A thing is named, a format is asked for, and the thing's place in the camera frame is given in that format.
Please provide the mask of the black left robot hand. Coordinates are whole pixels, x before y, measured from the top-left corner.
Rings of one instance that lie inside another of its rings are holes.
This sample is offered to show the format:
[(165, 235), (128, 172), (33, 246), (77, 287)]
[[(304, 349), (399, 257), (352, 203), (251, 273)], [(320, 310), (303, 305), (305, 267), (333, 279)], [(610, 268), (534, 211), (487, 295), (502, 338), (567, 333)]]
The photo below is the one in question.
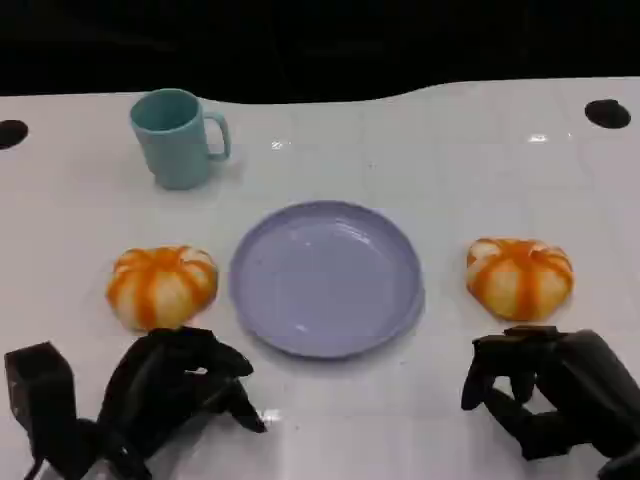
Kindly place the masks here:
[(243, 428), (266, 425), (240, 379), (249, 360), (207, 329), (155, 329), (127, 350), (107, 384), (98, 423), (148, 459), (193, 417), (231, 415)]

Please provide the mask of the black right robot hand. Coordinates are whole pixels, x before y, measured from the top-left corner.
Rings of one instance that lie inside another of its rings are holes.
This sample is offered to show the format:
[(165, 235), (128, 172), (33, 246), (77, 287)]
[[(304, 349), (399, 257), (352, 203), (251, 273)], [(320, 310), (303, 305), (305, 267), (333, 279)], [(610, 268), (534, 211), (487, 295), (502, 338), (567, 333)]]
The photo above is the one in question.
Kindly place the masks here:
[(527, 460), (590, 444), (639, 462), (639, 385), (592, 330), (516, 326), (473, 342), (461, 407), (484, 405)]

